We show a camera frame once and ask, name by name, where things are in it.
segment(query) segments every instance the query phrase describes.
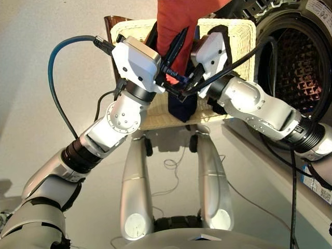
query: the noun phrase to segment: silver panel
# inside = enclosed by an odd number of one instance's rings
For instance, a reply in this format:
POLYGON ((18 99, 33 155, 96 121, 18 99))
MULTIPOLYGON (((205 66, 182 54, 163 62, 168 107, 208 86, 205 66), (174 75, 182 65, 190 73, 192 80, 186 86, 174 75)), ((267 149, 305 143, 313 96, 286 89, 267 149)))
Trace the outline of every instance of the silver panel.
POLYGON ((301 120, 299 111, 267 95, 258 84, 237 77, 229 81, 218 104, 273 140, 288 136, 301 120))
MULTIPOLYGON (((54 206, 39 204, 32 205, 30 202, 25 203, 20 207, 7 222, 0 238, 6 236, 17 227, 29 223, 46 222, 58 227, 63 234, 65 234, 65 220, 61 210, 54 206)), ((35 234, 36 240, 41 237, 35 234)))
POLYGON ((237 232, 207 228, 180 228, 152 233, 123 249, 284 249, 237 232))
POLYGON ((42 166, 25 184, 22 199, 27 199, 51 175, 56 175, 66 181, 76 183, 88 174, 81 174, 69 168, 61 158, 60 150, 44 166, 42 166))
POLYGON ((45 197, 56 201, 63 207, 77 188, 78 183, 71 183, 57 176, 49 176, 33 192, 25 202, 37 197, 45 197))
POLYGON ((132 140, 124 166, 120 229, 125 239, 138 240, 153 232, 153 211, 144 140, 132 140))
POLYGON ((231 230, 234 216, 226 174, 210 136, 197 132, 201 216, 205 227, 231 230))

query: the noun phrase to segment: sticker label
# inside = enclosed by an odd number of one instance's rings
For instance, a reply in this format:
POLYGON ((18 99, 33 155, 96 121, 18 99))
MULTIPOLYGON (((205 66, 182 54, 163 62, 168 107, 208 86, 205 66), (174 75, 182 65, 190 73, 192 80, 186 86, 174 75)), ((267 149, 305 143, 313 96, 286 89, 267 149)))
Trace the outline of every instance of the sticker label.
MULTIPOLYGON (((310 174, 308 167, 304 166, 303 170, 306 173, 310 174)), ((317 180, 307 176, 303 176, 302 182, 306 184, 317 195, 323 198, 328 204, 332 205, 332 191, 323 188, 322 185, 317 180)))
POLYGON ((308 0, 306 9, 314 13, 327 27, 332 36, 332 12, 329 8, 318 0, 308 0))

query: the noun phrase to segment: blue cable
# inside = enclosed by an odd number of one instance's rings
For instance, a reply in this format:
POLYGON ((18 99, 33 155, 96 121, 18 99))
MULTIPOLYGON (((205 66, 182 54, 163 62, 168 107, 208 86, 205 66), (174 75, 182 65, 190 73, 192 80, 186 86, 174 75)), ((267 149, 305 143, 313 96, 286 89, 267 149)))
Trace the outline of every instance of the blue cable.
POLYGON ((73 136, 75 137, 75 139, 78 138, 77 133, 75 132, 72 124, 69 122, 68 118, 66 117, 66 114, 64 113, 57 94, 56 94, 56 90, 54 88, 54 82, 53 82, 53 66, 54 66, 54 61, 55 58, 58 54, 58 52, 64 48, 65 46, 72 44, 72 43, 76 43, 76 42, 84 42, 84 41, 91 41, 93 42, 95 40, 94 36, 91 35, 80 35, 80 36, 75 36, 69 39, 66 39, 62 42, 60 42, 52 51, 51 55, 50 55, 50 59, 48 61, 48 84, 50 86, 50 90, 51 90, 51 94, 54 100, 54 103, 56 104, 56 107, 61 115, 61 117, 63 118, 63 120, 65 121, 66 125, 68 126, 68 128, 70 129, 70 131, 72 132, 73 136))

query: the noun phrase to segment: cable connector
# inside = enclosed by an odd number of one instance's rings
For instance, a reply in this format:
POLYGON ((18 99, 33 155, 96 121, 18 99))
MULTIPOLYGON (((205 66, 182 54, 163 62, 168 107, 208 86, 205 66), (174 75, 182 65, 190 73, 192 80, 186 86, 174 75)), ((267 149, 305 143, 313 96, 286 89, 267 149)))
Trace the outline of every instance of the cable connector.
POLYGON ((108 41, 104 40, 100 36, 96 36, 94 38, 93 44, 97 47, 103 50, 107 55, 112 56, 112 50, 115 48, 115 46, 108 41))

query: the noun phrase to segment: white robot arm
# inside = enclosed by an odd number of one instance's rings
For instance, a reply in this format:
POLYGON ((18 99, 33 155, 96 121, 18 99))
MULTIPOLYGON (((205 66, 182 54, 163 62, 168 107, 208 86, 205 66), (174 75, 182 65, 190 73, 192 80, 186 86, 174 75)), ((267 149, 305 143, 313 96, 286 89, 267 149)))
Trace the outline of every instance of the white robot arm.
POLYGON ((163 91, 154 81, 160 55, 152 49, 129 37, 112 54, 121 76, 128 79, 126 90, 103 118, 29 179, 21 207, 0 235, 0 248, 69 248, 62 212, 72 206, 90 171, 139 128, 156 92, 163 91))

